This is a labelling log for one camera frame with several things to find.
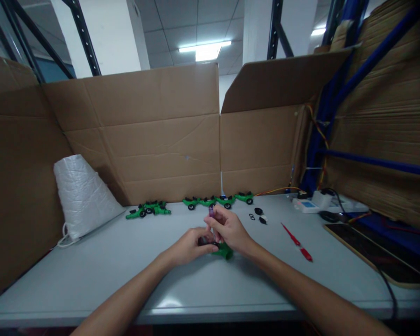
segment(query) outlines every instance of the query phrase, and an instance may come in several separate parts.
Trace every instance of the person's right hand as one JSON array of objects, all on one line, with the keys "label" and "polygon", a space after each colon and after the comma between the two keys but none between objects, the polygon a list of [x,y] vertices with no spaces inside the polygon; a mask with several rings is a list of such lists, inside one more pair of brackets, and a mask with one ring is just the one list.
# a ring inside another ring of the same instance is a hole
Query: person's right hand
[{"label": "person's right hand", "polygon": [[204,222],[213,229],[216,241],[224,240],[230,248],[244,254],[254,240],[249,236],[238,216],[220,205],[213,207],[214,218],[207,216]]}]

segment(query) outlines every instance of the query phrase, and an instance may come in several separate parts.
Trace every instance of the white plastic bag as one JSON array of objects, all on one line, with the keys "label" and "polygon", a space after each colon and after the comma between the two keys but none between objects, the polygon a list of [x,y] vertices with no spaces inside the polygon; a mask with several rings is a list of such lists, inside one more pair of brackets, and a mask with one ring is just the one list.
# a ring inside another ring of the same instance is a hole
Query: white plastic bag
[{"label": "white plastic bag", "polygon": [[65,217],[64,237],[57,243],[59,247],[74,244],[125,211],[82,155],[56,162],[54,172]]}]

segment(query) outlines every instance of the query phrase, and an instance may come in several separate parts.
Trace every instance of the white power strip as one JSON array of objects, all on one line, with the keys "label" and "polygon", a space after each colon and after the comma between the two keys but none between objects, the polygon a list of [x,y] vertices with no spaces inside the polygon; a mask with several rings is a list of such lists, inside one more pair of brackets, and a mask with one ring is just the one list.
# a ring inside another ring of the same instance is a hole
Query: white power strip
[{"label": "white power strip", "polygon": [[[369,207],[365,204],[362,204],[361,202],[355,201],[343,195],[339,195],[339,198],[341,199],[342,207],[344,208],[345,212],[369,211]],[[324,208],[319,207],[310,199],[300,200],[298,198],[294,198],[293,205],[297,210],[301,211],[302,213],[308,214],[319,213],[323,210],[335,213],[342,212],[342,209],[339,206],[339,201],[337,200],[336,196],[332,198],[331,202],[329,203],[329,206]]]}]

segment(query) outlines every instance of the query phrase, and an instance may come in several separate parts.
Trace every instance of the person's left hand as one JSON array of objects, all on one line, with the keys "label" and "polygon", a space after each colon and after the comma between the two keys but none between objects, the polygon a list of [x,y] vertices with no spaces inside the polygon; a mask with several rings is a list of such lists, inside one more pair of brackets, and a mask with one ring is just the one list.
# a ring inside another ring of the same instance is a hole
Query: person's left hand
[{"label": "person's left hand", "polygon": [[198,246],[197,240],[200,237],[205,237],[209,242],[215,241],[213,233],[204,227],[197,227],[188,229],[177,242],[165,251],[165,254],[172,259],[174,266],[188,264],[201,255],[218,251],[218,248],[213,244]]}]

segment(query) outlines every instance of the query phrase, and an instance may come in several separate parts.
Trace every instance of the hand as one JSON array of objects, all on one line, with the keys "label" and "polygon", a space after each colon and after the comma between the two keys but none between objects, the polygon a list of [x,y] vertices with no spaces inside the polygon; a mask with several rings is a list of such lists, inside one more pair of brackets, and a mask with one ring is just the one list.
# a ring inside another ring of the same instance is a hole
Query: hand
[{"label": "hand", "polygon": [[224,240],[233,250],[241,254],[247,253],[255,242],[241,224],[238,216],[220,205],[213,207],[213,214],[214,218],[206,217],[204,222],[207,224],[207,230],[213,228],[216,241],[222,237],[221,240]]},{"label": "hand", "polygon": [[197,240],[200,237],[205,237],[208,242],[215,241],[213,234],[204,227],[188,229],[164,254],[172,259],[174,266],[178,266],[188,264],[201,255],[218,251],[212,244],[198,246]]}]

